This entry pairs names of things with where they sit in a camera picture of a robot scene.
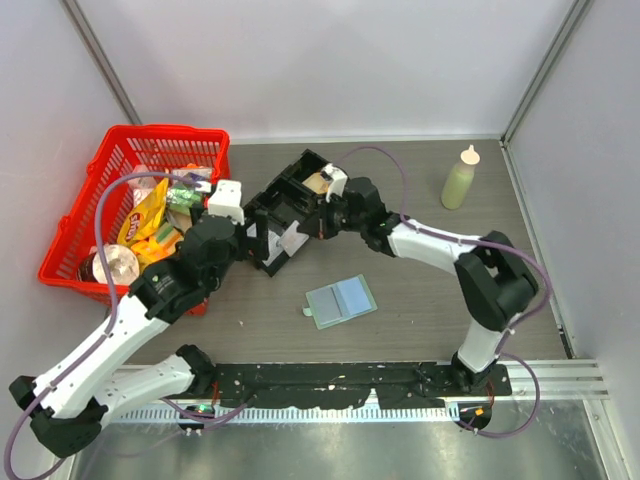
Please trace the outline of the green leather card holder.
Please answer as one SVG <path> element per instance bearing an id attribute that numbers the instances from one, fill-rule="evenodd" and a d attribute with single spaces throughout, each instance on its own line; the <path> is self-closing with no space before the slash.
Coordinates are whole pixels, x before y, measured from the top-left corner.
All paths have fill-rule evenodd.
<path id="1" fill-rule="evenodd" d="M 344 279 L 305 294 L 307 305 L 302 313 L 312 318 L 318 330 L 323 330 L 378 309 L 363 275 Z"/>

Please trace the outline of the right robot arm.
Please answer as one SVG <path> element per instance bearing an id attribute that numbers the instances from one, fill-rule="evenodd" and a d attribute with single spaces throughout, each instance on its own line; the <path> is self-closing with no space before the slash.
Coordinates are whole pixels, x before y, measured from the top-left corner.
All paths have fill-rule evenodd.
<path id="1" fill-rule="evenodd" d="M 367 177 L 322 173 L 320 181 L 312 236 L 328 240 L 340 232 L 354 232 L 374 252 L 415 260 L 457 278 L 471 321 L 452 357 L 451 380 L 460 393 L 477 393 L 488 381 L 509 328 L 539 290 L 509 239 L 497 231 L 485 237 L 456 237 L 430 230 L 388 210 Z"/>

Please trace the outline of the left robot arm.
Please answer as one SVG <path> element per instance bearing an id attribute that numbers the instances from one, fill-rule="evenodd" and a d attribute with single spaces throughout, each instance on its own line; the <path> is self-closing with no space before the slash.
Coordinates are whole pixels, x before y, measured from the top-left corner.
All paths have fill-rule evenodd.
<path id="1" fill-rule="evenodd" d="M 9 391 L 40 444 L 59 458 L 90 445 L 110 421 L 149 401 L 172 395 L 206 396 L 215 367 L 194 345 L 146 370 L 114 381 L 112 374 L 141 346 L 220 288 L 231 265 L 267 258 L 265 213 L 249 234 L 221 216 L 203 215 L 173 255 L 148 266 L 109 317 L 57 366 L 20 376 Z"/>

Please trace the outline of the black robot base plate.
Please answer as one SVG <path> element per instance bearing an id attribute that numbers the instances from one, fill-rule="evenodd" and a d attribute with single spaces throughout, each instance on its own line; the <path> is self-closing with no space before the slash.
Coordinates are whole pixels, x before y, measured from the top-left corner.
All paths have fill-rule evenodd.
<path id="1" fill-rule="evenodd" d="M 505 397 L 512 387 L 501 364 L 464 379 L 454 366 L 438 362 L 219 363 L 195 389 L 166 397 L 217 398 L 226 408 L 343 410 L 363 407 L 372 393 L 383 409 L 408 409 L 442 406 L 448 397 Z"/>

